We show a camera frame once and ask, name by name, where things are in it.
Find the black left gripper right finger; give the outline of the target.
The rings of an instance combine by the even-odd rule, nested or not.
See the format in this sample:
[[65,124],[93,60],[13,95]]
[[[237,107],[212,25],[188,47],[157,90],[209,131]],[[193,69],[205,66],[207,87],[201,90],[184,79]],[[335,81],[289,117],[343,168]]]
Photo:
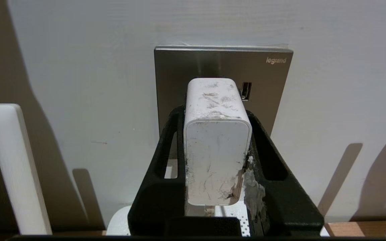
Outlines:
[[320,236],[323,215],[288,168],[259,119],[247,111],[252,137],[243,201],[251,236]]

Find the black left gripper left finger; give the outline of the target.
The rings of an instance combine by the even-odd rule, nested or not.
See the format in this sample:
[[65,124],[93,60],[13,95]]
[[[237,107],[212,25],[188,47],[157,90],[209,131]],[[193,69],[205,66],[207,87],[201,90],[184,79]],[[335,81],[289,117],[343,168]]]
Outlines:
[[[185,215],[184,110],[183,105],[174,108],[160,134],[154,155],[128,213],[128,227],[132,236],[162,236],[167,221]],[[166,179],[173,137],[177,140],[177,177]]]

